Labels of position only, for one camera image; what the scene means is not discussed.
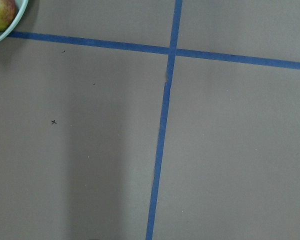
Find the red yellow apple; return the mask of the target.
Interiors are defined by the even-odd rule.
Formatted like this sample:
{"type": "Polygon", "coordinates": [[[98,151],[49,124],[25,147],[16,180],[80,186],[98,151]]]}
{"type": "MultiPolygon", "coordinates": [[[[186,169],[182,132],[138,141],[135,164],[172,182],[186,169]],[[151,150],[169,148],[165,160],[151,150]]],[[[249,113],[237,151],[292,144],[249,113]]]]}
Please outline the red yellow apple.
{"type": "Polygon", "coordinates": [[[0,0],[0,33],[4,32],[16,16],[16,3],[14,0],[0,0]]]}

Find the light green plate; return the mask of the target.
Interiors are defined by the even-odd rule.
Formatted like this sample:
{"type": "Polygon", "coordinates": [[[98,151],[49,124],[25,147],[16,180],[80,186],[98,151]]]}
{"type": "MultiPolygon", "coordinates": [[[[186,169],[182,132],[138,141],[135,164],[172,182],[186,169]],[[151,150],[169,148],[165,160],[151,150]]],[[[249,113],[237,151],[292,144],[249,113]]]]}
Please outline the light green plate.
{"type": "Polygon", "coordinates": [[[0,42],[5,37],[7,37],[12,32],[12,30],[17,26],[17,24],[21,20],[23,14],[27,8],[28,3],[29,3],[28,0],[15,0],[15,5],[16,5],[15,18],[14,18],[13,22],[10,24],[10,26],[4,32],[0,32],[0,42]]]}

